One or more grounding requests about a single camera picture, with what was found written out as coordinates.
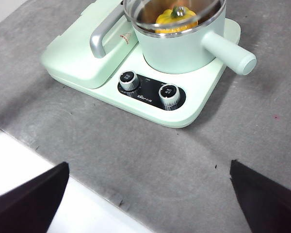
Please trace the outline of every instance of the control panel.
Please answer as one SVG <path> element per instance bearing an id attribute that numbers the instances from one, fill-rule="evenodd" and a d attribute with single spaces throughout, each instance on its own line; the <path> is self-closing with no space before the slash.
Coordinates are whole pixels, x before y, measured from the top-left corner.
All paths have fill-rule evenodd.
<path id="1" fill-rule="evenodd" d="M 180 108 L 186 99 L 182 88 L 136 74 L 132 70 L 120 75 L 117 89 L 123 95 L 166 111 Z"/>

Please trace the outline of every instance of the glass lid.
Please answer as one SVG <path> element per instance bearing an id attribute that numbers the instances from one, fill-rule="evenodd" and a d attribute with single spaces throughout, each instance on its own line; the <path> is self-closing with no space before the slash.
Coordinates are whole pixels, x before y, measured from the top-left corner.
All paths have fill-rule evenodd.
<path id="1" fill-rule="evenodd" d="M 124 0 L 127 17 L 156 33 L 174 33 L 196 27 L 211 18 L 223 0 Z"/>

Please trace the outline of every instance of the pot handle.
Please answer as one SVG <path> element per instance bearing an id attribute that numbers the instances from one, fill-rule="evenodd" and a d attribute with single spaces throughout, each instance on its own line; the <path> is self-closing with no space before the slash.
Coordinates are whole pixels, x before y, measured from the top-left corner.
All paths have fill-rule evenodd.
<path id="1" fill-rule="evenodd" d="M 103 58 L 106 55 L 106 51 L 102 46 L 102 39 L 123 15 L 124 6 L 120 3 L 93 31 L 89 44 L 96 58 Z"/>
<path id="2" fill-rule="evenodd" d="M 209 32 L 202 41 L 205 49 L 239 75 L 249 74 L 257 64 L 256 56 L 222 36 Z"/>

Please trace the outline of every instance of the mint green pot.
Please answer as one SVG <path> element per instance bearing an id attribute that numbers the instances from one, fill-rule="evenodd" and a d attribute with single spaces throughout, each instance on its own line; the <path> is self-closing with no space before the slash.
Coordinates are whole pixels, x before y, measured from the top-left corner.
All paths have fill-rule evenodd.
<path id="1" fill-rule="evenodd" d="M 154 69 L 181 74 L 200 69 L 218 57 L 239 75 L 257 63 L 254 54 L 223 38 L 226 0 L 210 19 L 181 33 L 149 33 L 132 22 L 145 60 Z"/>

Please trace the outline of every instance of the mint green cooking appliance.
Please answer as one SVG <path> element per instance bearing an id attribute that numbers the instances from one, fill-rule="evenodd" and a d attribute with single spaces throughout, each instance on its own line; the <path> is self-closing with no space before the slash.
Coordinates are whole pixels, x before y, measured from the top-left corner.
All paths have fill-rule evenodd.
<path id="1" fill-rule="evenodd" d="M 41 62 L 54 79 L 137 116 L 182 128 L 197 118 L 226 66 L 247 75 L 256 65 L 255 56 L 237 46 L 241 30 L 225 18 L 225 0 L 123 2 L 97 0 L 50 43 Z M 198 20 L 198 26 L 155 33 L 189 23 L 153 21 L 178 2 L 195 10 L 189 20 Z"/>

